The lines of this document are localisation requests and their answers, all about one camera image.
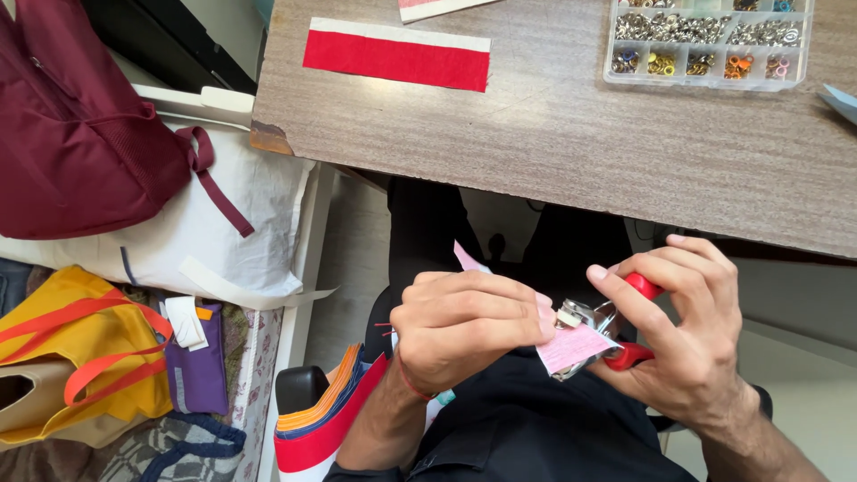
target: pink paper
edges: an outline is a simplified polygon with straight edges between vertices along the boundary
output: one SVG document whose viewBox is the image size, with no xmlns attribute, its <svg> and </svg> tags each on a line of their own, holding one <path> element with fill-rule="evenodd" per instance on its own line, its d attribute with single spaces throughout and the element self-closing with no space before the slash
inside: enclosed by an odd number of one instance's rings
<svg viewBox="0 0 857 482">
<path fill-rule="evenodd" d="M 455 257 L 458 258 L 458 262 L 461 263 L 461 268 L 464 271 L 467 271 L 468 269 L 477 269 L 483 273 L 491 274 L 491 270 L 488 269 L 487 266 L 479 264 L 477 260 L 473 259 L 473 256 L 467 254 L 467 251 L 461 247 L 461 244 L 458 244 L 458 241 L 456 241 L 452 246 L 452 252 L 455 253 Z"/>
<path fill-rule="evenodd" d="M 585 323 L 576 328 L 556 330 L 556 336 L 544 345 L 536 347 L 539 358 L 548 373 L 568 368 L 614 346 Z"/>
</svg>

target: beige bag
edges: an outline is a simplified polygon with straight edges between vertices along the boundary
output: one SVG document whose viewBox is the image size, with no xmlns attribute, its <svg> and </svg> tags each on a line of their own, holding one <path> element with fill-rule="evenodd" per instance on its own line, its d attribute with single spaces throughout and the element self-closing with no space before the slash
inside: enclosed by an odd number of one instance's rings
<svg viewBox="0 0 857 482">
<path fill-rule="evenodd" d="M 27 363 L 0 367 L 0 433 L 44 426 L 65 408 L 63 391 L 74 372 L 75 365 L 60 358 L 36 358 Z M 102 414 L 56 431 L 48 438 L 74 440 L 101 449 L 147 419 L 145 415 L 138 414 L 126 422 Z M 0 452 L 26 443 L 0 443 Z"/>
</svg>

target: red string bracelet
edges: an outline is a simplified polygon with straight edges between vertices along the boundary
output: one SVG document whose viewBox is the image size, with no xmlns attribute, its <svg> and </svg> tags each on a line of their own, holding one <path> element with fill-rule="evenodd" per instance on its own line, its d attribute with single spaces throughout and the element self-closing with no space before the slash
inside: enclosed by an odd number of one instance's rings
<svg viewBox="0 0 857 482">
<path fill-rule="evenodd" d="M 405 380 L 405 385 L 407 385 L 407 386 L 408 386 L 408 388 L 409 388 L 409 389 L 411 389 L 411 391 L 412 391 L 412 392 L 414 392 L 415 394 L 419 395 L 419 396 L 420 396 L 420 398 L 422 398 L 422 399 L 423 399 L 423 400 L 425 400 L 425 401 L 431 401 L 431 400 L 433 400 L 437 395 L 439 395 L 439 394 L 432 394 L 431 396 L 426 396 L 426 395 L 421 394 L 417 389 L 415 389 L 415 388 L 414 388 L 414 386 L 413 386 L 413 385 L 411 385 L 411 382 L 408 380 L 408 376 L 407 376 L 407 375 L 405 375 L 405 364 L 403 364 L 403 363 L 402 363 L 402 358 L 401 358 L 401 357 L 399 357 L 399 356 L 397 356 L 396 358 L 398 358 L 398 359 L 399 359 L 399 371 L 401 371 L 401 372 L 402 372 L 402 379 L 403 379 L 403 380 Z"/>
</svg>

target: wooden desk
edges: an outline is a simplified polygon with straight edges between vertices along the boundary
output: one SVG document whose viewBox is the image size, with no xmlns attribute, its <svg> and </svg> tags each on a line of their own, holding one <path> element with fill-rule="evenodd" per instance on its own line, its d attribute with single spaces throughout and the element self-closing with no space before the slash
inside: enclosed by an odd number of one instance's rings
<svg viewBox="0 0 857 482">
<path fill-rule="evenodd" d="M 396 0 L 277 0 L 253 143 L 857 257 L 857 128 L 816 96 L 857 93 L 853 2 L 816 2 L 803 83 L 749 93 L 604 83 L 612 1 L 502 0 L 410 24 L 494 39 L 476 93 L 304 69 L 310 17 L 401 26 Z"/>
</svg>

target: white cloth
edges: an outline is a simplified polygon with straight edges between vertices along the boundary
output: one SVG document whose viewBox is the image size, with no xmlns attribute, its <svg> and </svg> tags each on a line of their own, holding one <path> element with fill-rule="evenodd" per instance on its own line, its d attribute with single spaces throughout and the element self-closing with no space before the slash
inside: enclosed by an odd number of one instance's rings
<svg viewBox="0 0 857 482">
<path fill-rule="evenodd" d="M 228 291 L 207 292 L 179 270 L 192 256 L 245 294 L 253 292 L 270 300 L 298 292 L 302 283 L 292 274 L 291 264 L 301 200 L 314 161 L 254 149 L 248 132 L 236 127 L 179 117 L 164 119 L 173 130 L 201 125 L 208 132 L 214 147 L 212 178 L 253 225 L 253 234 L 241 238 L 194 175 L 161 213 L 139 225 L 53 241 L 0 237 L 0 257 L 57 269 L 79 264 L 107 280 L 129 282 L 119 250 L 125 246 L 131 274 L 143 286 L 250 308 L 271 308 L 270 303 L 248 305 L 246 299 Z"/>
</svg>

